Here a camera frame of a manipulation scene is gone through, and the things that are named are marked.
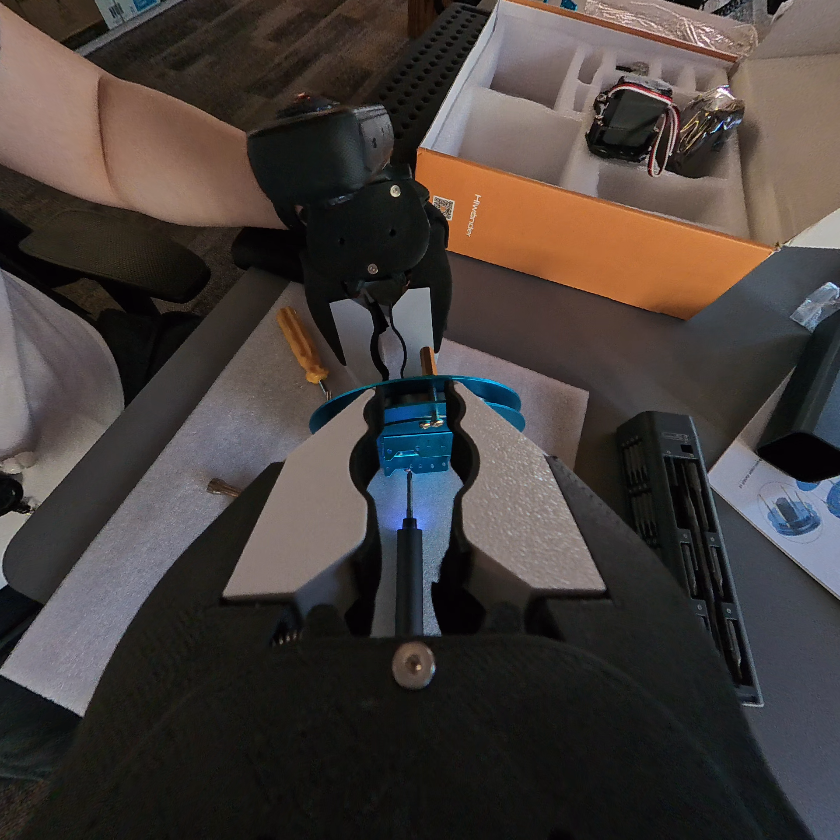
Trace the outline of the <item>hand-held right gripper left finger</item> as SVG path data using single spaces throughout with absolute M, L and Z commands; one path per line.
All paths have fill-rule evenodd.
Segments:
M 337 608 L 369 636 L 382 543 L 368 487 L 380 470 L 382 389 L 367 389 L 286 459 L 224 589 L 228 601 Z

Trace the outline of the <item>blue round turntable base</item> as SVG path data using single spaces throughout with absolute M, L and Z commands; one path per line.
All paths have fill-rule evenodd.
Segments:
M 287 457 L 285 478 L 308 469 L 340 491 L 367 490 L 378 470 L 419 476 L 453 470 L 463 487 L 456 513 L 478 491 L 492 455 L 509 436 L 526 444 L 521 400 L 500 383 L 463 375 L 421 375 L 370 383 L 322 404 L 310 437 Z

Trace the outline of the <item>black electric screwdriver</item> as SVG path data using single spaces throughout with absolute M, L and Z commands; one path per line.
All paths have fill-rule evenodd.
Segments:
M 406 472 L 406 515 L 396 533 L 395 633 L 424 634 L 423 531 L 413 515 L 413 473 Z

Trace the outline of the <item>grey desk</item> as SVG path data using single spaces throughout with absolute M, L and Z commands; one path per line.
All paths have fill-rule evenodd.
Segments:
M 689 321 L 452 255 L 447 336 L 590 393 L 575 471 L 618 511 L 613 433 L 646 410 L 691 415 L 717 459 L 807 341 L 790 320 L 838 252 L 784 247 Z M 287 280 L 250 269 L 82 460 L 61 501 L 12 541 L 3 570 L 44 601 L 245 342 Z M 747 709 L 780 785 L 817 838 L 838 838 L 838 600 L 727 503 L 722 532 L 764 705 Z

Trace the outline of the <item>white foam sheet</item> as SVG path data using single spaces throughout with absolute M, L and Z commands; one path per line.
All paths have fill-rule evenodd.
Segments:
M 508 385 L 522 401 L 525 435 L 574 466 L 589 394 L 494 356 L 444 340 L 439 361 L 455 373 Z M 306 385 L 276 316 L 267 314 L 227 364 L 37 616 L 2 675 L 83 716 L 102 671 L 140 606 L 174 561 L 232 501 L 207 492 L 211 478 L 244 489 L 309 437 L 320 404 Z M 440 635 L 429 586 L 439 577 L 449 515 L 433 512 L 434 490 L 451 500 L 455 473 L 413 479 L 423 531 L 424 630 Z M 393 635 L 396 531 L 406 515 L 406 478 L 382 471 L 371 484 L 383 540 L 373 634 Z

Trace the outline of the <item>black perforated chair back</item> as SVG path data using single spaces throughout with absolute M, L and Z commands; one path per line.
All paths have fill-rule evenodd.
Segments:
M 388 111 L 394 135 L 392 163 L 416 167 L 417 150 L 489 13 L 453 3 L 409 44 L 373 90 L 370 102 Z

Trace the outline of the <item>black screwdriver bit case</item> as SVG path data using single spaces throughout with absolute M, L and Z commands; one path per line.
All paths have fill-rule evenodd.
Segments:
M 761 708 L 763 697 L 692 418 L 639 413 L 616 430 L 616 446 L 627 521 L 689 597 L 741 703 Z

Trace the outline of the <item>white foam box insert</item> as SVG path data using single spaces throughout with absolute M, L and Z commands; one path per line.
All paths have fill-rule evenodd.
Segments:
M 727 81 L 727 66 L 696 52 L 522 5 L 497 6 L 492 37 L 466 83 L 457 156 L 538 182 L 750 238 L 739 143 L 692 179 L 589 152 L 596 96 L 645 63 L 679 110 Z

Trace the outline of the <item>orange cardboard box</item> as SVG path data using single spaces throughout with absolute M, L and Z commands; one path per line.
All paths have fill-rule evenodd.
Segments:
M 750 57 L 531 2 L 522 5 L 696 52 L 727 66 L 746 106 L 738 141 L 750 238 L 612 203 L 457 156 L 463 90 L 497 7 L 421 143 L 416 176 L 449 221 L 451 251 L 688 319 L 784 247 L 838 252 L 838 2 L 795 2 Z

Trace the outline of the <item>blue printed instruction sheet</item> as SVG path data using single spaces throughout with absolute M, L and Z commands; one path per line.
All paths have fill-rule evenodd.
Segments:
M 709 474 L 713 489 L 815 581 L 839 596 L 839 477 L 793 479 L 741 438 Z

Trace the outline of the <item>person's white shirt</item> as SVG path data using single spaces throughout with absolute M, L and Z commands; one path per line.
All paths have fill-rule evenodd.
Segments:
M 99 332 L 3 270 L 2 458 L 76 463 L 123 407 L 118 368 Z

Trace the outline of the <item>black servo motor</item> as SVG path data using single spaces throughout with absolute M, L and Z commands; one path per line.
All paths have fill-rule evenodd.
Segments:
M 650 176 L 662 175 L 680 132 L 679 110 L 669 84 L 626 74 L 595 98 L 594 111 L 585 135 L 590 152 L 605 159 L 645 163 Z

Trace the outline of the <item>dark grey rectangular sleeve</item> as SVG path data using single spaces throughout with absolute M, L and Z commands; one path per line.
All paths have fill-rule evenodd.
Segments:
M 806 343 L 756 452 L 797 480 L 838 476 L 838 312 L 823 320 Z

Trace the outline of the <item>silver foil bag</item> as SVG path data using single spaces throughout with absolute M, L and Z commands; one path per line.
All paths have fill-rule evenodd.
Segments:
M 680 132 L 667 170 L 697 179 L 712 173 L 724 145 L 735 136 L 745 104 L 729 85 L 700 93 L 680 113 Z

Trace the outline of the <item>small clear plastic bag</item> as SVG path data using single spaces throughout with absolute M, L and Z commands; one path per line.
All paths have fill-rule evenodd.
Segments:
M 809 332 L 839 310 L 839 286 L 827 282 L 808 295 L 791 314 L 791 320 Z

